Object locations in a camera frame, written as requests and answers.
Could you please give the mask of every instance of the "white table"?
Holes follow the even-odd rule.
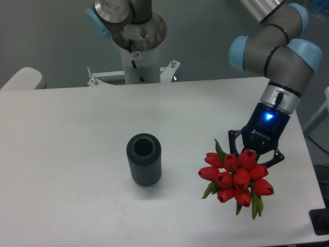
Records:
[[[246,78],[0,94],[1,246],[264,246],[328,240],[308,211],[324,203],[294,113],[269,169],[262,217],[235,200],[201,200],[197,172],[228,150],[267,80]],[[138,133],[162,145],[162,177],[132,180],[125,148]]]

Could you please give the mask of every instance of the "metal bracket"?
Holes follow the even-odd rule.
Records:
[[[228,140],[230,146],[230,152],[234,153],[235,155],[239,155],[239,152],[236,148],[236,139],[238,136],[241,135],[241,130],[230,130],[228,132]],[[274,166],[275,164],[284,160],[284,155],[280,152],[277,148],[274,150],[273,158],[267,162],[261,163],[259,165],[267,166],[268,168]]]
[[[160,82],[161,83],[170,83],[172,81],[176,81],[175,73],[180,66],[180,62],[172,60],[167,67],[160,68]],[[99,84],[104,83],[105,85],[113,85],[110,83],[105,83],[104,81],[115,81],[115,80],[124,80],[124,71],[114,71],[114,72],[102,72],[102,73],[92,73],[90,67],[87,68],[89,74],[89,86],[96,86],[95,79]]]

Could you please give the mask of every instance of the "dark gray cylinder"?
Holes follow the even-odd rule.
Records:
[[[126,148],[133,180],[151,186],[161,177],[161,145],[153,135],[142,133],[131,138]]]

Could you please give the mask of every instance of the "gray floor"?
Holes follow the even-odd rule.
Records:
[[[93,72],[122,70],[119,52],[110,40],[98,38],[85,19],[84,11],[92,4],[93,0],[0,1],[0,87],[23,67],[39,70],[49,88],[86,86],[88,66]],[[180,61],[180,81],[256,76],[228,62],[232,41],[260,28],[237,0],[153,0],[153,10],[166,20],[169,30],[161,66],[172,59]],[[300,38],[324,52],[297,108],[303,126],[325,101],[329,86],[329,20],[311,14]],[[328,121],[312,133],[325,149],[329,149]],[[327,155],[307,144],[313,164],[329,164]]]

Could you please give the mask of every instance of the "tulip bouquet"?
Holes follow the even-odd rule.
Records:
[[[205,162],[211,166],[201,168],[199,176],[211,181],[202,199],[217,194],[221,203],[233,197],[236,199],[236,215],[242,207],[251,204],[252,218],[262,215],[264,208],[261,196],[274,194],[273,187],[263,177],[268,175],[267,167],[256,164],[257,154],[244,150],[239,156],[225,153],[215,139],[216,153],[207,153]]]

